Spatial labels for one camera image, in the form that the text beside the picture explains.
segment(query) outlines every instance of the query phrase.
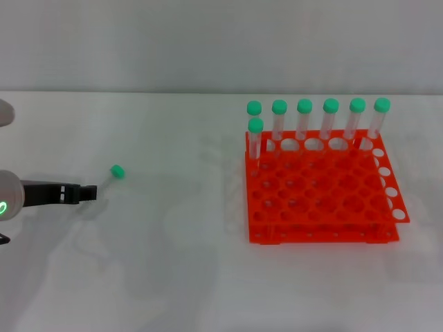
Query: white wall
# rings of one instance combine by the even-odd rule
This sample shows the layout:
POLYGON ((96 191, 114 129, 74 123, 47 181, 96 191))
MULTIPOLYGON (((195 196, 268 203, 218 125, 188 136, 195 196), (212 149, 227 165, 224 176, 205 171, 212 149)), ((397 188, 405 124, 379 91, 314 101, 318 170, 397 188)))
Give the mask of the white wall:
POLYGON ((441 0, 2 0, 0 89, 443 93, 441 0))

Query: test tube rack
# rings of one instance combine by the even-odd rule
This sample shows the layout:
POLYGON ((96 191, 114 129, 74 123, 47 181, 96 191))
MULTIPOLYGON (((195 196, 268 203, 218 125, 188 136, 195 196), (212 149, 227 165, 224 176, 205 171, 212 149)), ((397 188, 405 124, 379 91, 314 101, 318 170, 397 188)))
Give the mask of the test tube rack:
POLYGON ((357 129, 346 141, 343 130, 333 130, 320 141, 310 130, 298 143, 295 131, 284 131, 279 142, 263 131, 253 160, 246 132, 249 241, 398 241, 396 224, 409 217, 381 136, 362 144, 366 133, 357 129))

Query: white table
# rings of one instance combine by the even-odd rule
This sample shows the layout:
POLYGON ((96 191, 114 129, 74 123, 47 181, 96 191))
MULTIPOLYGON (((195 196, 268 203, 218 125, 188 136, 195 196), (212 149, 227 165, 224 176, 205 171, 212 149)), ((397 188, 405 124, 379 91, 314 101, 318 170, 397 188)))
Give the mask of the white table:
MULTIPOLYGON (((127 170, 94 204, 0 225, 0 331, 441 331, 443 98, 389 96, 383 139, 411 217, 400 242, 251 245, 246 103, 262 101, 269 129, 284 98, 288 129, 301 97, 0 93, 17 110, 0 169, 84 185, 127 170)), ((338 96, 337 127, 351 97, 338 96)), ((311 98, 319 128, 326 96, 311 98)))

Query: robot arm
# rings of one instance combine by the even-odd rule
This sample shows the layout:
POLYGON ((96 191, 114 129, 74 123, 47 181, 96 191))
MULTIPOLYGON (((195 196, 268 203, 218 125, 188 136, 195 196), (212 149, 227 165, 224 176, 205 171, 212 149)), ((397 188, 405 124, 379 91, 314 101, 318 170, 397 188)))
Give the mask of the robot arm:
MULTIPOLYGON (((0 99, 0 127, 15 118, 14 108, 0 99)), ((78 204, 97 199, 97 186, 73 183, 22 181, 10 171, 0 170, 0 221, 16 216, 26 206, 46 204, 78 204)), ((0 234, 0 245, 10 239, 0 234)))

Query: green test tube cap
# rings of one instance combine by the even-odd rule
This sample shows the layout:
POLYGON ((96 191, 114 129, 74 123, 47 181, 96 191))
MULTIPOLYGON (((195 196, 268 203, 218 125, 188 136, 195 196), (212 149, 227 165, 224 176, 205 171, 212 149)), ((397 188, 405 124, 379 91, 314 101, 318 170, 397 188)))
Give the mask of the green test tube cap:
POLYGON ((366 102, 361 98, 354 98, 351 100, 351 104, 349 105, 349 109, 352 113, 363 113, 366 108, 366 102))
POLYGON ((113 167, 111 167, 110 171, 111 171, 112 175, 114 176, 114 178, 124 178, 125 177, 125 170, 119 165, 114 165, 113 167))
POLYGON ((262 112, 262 104, 257 100, 252 100, 248 103, 247 109, 250 116, 259 116, 262 112))
POLYGON ((379 113, 387 113, 390 109, 390 100, 388 98, 379 98, 375 101, 374 110, 379 113))
POLYGON ((312 101, 309 99, 300 99, 297 104, 297 111, 301 114, 311 113, 312 101))
POLYGON ((337 99, 328 98, 325 100, 325 103, 323 104, 323 110, 328 114, 337 113, 339 105, 340 104, 338 103, 337 99))
POLYGON ((263 120, 259 118, 250 119, 248 130, 251 133, 261 133, 263 131, 263 120))
POLYGON ((277 115, 282 115, 286 113, 288 109, 288 104, 284 100, 274 100, 272 103, 272 112, 277 115))

